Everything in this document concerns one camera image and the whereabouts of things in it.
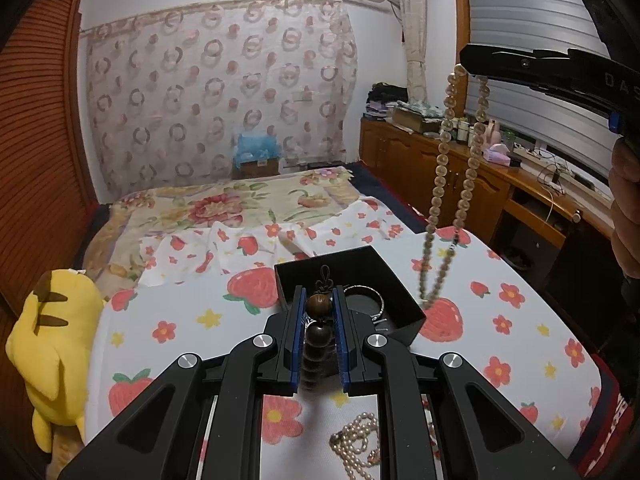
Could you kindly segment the right hand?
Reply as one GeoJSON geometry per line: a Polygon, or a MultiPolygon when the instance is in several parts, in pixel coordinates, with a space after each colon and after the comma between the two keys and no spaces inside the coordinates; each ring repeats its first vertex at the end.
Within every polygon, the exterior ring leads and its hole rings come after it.
{"type": "Polygon", "coordinates": [[[623,138],[612,151],[608,184],[613,193],[611,244],[615,258],[628,278],[640,278],[640,166],[623,138]]]}

